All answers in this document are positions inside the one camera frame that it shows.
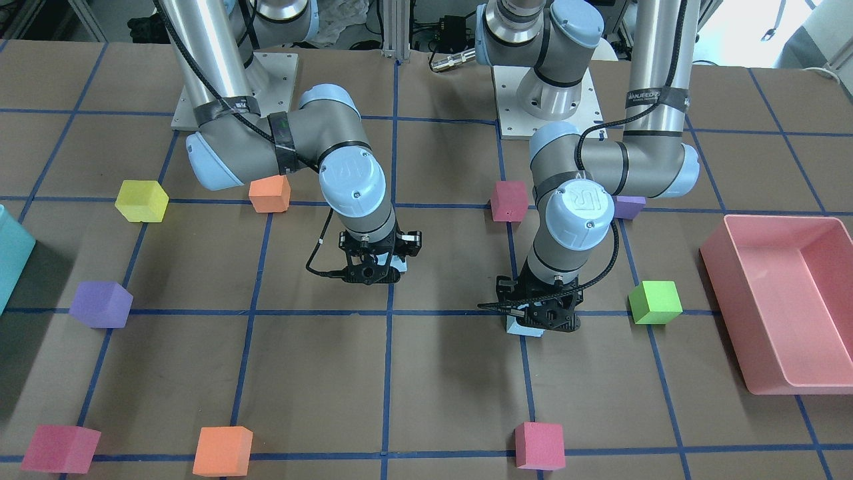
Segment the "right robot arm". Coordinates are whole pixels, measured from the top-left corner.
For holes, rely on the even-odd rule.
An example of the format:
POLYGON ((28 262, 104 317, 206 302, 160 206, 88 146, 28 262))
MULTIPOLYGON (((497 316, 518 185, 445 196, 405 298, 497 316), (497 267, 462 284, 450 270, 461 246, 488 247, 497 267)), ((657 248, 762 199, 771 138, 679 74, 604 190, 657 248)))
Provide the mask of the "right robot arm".
POLYGON ((418 231, 402 232, 353 98, 320 84, 292 111, 264 113, 253 95, 223 1, 156 1, 182 67, 198 125, 186 146, 201 185, 211 191, 310 168, 344 231, 341 270, 318 271, 347 283, 397 282, 405 259, 421 248, 418 231))

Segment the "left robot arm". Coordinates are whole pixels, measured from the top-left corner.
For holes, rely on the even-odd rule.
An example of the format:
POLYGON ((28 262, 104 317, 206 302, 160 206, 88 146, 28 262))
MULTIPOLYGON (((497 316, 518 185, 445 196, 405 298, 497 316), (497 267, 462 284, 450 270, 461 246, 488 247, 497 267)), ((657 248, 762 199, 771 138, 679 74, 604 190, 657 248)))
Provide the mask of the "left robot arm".
POLYGON ((518 88, 526 111, 546 124, 529 141, 539 227, 517 277, 497 277, 494 303, 484 310, 549 331, 578 329, 578 276, 607 234, 618 242, 615 195, 681 197, 700 173, 696 151, 682 142, 690 105, 690 73, 698 1, 640 1, 622 139, 595 140, 596 127, 569 123, 604 21, 585 1, 490 1, 478 6, 476 57, 488 66, 526 67, 518 88))

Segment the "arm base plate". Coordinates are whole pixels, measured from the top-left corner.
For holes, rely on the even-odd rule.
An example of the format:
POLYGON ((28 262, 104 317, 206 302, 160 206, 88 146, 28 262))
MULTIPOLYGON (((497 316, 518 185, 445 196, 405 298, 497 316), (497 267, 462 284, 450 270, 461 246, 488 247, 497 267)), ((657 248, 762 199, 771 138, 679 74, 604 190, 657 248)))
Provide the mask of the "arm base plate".
MULTIPOLYGON (((258 101, 260 115, 289 111, 298 70, 299 56, 295 53, 253 52, 253 61, 245 73, 253 97, 258 101)), ((184 87, 171 127, 178 131, 197 131, 194 107, 200 100, 212 101, 214 97, 187 66, 183 66, 183 73, 184 87)))
POLYGON ((494 66, 492 76, 503 139, 529 139, 553 121, 579 128, 603 122, 589 70, 580 83, 566 88, 546 84, 527 67, 494 66))

